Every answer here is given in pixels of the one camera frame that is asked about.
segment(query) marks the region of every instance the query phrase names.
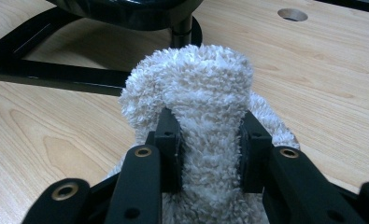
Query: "black metal bracket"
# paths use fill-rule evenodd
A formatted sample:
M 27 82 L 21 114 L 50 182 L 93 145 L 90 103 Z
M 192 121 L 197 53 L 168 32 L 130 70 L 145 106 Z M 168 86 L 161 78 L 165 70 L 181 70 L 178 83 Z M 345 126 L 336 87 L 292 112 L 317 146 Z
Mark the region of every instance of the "black metal bracket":
M 238 167 L 244 193 L 262 193 L 271 223 L 369 223 L 369 183 L 359 195 L 331 184 L 305 153 L 273 147 L 248 112 Z M 30 223 L 161 223 L 161 193 L 181 191 L 180 128 L 164 109 L 146 144 L 130 149 L 121 172 L 90 188 L 80 179 L 51 185 L 29 210 Z
M 33 48 L 54 32 L 81 17 L 58 7 L 44 11 L 26 21 L 0 39 L 0 81 L 52 87 L 71 91 L 86 91 L 120 95 L 130 72 L 41 63 L 23 60 Z M 190 16 L 172 27 L 174 48 L 202 44 L 202 30 Z

